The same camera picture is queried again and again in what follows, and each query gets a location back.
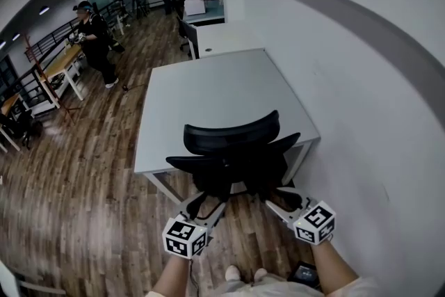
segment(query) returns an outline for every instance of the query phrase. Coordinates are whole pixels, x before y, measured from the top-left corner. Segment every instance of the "ceiling light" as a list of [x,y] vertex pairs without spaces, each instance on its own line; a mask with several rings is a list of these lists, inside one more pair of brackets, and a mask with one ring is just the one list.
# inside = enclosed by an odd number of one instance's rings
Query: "ceiling light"
[[48,10],[49,10],[49,7],[48,7],[48,6],[43,6],[43,7],[40,9],[40,13],[39,13],[39,15],[41,15],[41,14],[45,14]]

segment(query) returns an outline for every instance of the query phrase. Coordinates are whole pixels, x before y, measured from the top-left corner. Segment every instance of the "white sneaker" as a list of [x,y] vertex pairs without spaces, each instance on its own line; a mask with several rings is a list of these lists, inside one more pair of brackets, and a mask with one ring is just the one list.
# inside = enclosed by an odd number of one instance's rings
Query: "white sneaker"
[[226,281],[241,281],[241,273],[235,265],[230,265],[225,271]]
[[110,88],[114,87],[114,85],[115,85],[117,82],[119,82],[119,79],[118,79],[118,78],[116,78],[116,80],[114,81],[114,83],[106,84],[106,85],[105,85],[105,88],[106,88],[106,89],[110,89]]
[[265,268],[259,268],[257,272],[253,276],[253,280],[255,282],[261,281],[261,279],[268,274],[267,270]]

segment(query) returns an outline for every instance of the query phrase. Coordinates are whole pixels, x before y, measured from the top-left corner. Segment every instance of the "black office chair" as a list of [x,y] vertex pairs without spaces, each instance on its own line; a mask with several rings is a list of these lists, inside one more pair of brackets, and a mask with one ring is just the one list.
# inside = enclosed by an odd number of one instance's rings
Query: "black office chair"
[[185,125],[184,145],[192,154],[165,160],[172,166],[193,174],[197,189],[207,195],[229,199],[233,183],[244,182],[248,193],[269,199],[270,192],[281,186],[287,171],[283,153],[290,149],[300,133],[275,140],[280,132],[277,111],[240,127],[205,129]]
[[191,26],[184,20],[181,20],[182,26],[186,32],[187,38],[190,40],[190,42],[193,44],[193,51],[195,54],[195,59],[198,59],[200,57],[200,53],[197,46],[197,31],[194,26]]
[[[178,21],[178,33],[179,33],[179,36],[181,36],[182,38],[187,38],[187,34],[186,34],[186,31],[184,30],[184,27],[182,26],[182,21],[181,21],[181,19],[178,17],[178,16],[176,16],[176,20]],[[180,46],[179,46],[179,49],[181,50],[181,51],[183,51],[183,49],[184,49],[184,46],[189,46],[190,44],[188,43],[188,41],[187,42],[185,42],[184,44],[181,44]]]

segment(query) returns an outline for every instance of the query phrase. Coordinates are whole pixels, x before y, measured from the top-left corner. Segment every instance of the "white box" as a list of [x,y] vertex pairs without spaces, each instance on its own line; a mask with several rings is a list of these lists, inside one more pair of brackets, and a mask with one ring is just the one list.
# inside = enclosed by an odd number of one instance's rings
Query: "white box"
[[184,8],[188,16],[204,14],[206,12],[204,0],[185,0]]

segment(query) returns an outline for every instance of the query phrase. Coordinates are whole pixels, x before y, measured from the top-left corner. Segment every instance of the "white desk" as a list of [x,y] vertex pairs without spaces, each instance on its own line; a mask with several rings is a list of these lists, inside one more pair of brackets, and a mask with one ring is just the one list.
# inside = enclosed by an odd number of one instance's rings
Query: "white desk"
[[277,140],[301,133],[295,147],[286,153],[289,169],[285,184],[319,135],[265,51],[242,51],[155,68],[145,97],[134,170],[179,204],[182,197],[153,174],[175,170],[165,161],[167,156],[192,156],[184,146],[184,125],[235,127],[274,109],[281,124]]
[[264,48],[246,22],[199,26],[196,31],[200,58]]

